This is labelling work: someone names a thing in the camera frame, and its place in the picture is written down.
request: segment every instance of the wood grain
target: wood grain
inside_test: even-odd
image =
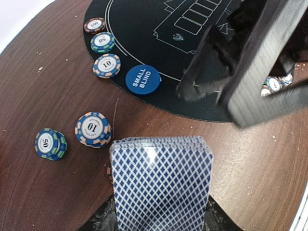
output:
[[[202,135],[215,156],[219,205],[243,229],[288,230],[308,179],[308,111],[239,131],[151,107],[92,73],[82,35],[89,4],[56,1],[0,56],[0,231],[73,231],[112,194],[108,150],[80,144],[74,126],[93,110],[111,123],[117,99],[116,139]],[[306,77],[307,66],[297,71]],[[45,127],[66,136],[63,160],[36,155]]]

